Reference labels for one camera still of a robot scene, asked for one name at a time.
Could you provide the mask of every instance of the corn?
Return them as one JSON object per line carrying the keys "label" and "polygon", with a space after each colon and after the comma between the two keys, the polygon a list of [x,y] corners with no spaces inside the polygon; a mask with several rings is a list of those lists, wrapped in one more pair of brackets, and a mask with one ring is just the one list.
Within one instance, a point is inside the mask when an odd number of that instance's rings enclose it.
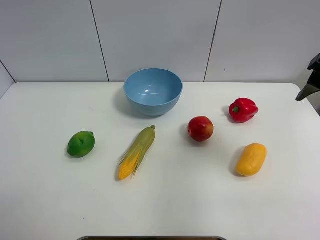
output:
{"label": "corn", "polygon": [[124,180],[131,174],[135,175],[146,152],[155,140],[155,126],[147,127],[140,132],[132,146],[124,154],[119,163],[118,179]]}

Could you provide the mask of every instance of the lime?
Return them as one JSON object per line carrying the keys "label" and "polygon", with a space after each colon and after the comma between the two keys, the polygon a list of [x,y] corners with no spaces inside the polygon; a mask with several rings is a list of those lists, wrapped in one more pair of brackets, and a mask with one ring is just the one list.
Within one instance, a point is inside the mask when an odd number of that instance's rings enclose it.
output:
{"label": "lime", "polygon": [[75,158],[82,158],[94,149],[94,133],[91,131],[80,131],[76,133],[68,143],[68,154]]}

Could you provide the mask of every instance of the tabletop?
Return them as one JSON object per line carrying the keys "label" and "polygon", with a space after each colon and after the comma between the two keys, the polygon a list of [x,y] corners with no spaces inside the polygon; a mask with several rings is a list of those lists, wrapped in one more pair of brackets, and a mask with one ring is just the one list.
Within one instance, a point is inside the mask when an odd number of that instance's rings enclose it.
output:
{"label": "tabletop", "polygon": [[[320,239],[320,117],[295,101],[290,83],[184,83],[159,117],[130,108],[123,82],[23,82],[0,100],[0,239],[84,236],[220,236],[227,240]],[[237,98],[259,107],[235,124]],[[188,122],[207,116],[213,136],[194,142]],[[116,181],[120,157],[155,125],[134,178]],[[90,131],[83,158],[69,139]],[[239,177],[245,146],[268,153],[261,171]]]}

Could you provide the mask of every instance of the apple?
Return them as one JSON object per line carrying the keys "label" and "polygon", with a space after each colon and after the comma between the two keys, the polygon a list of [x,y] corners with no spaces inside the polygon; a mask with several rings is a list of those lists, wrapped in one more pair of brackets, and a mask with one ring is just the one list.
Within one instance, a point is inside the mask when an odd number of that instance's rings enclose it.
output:
{"label": "apple", "polygon": [[188,132],[197,142],[208,140],[214,133],[214,125],[206,116],[197,116],[188,124]]}

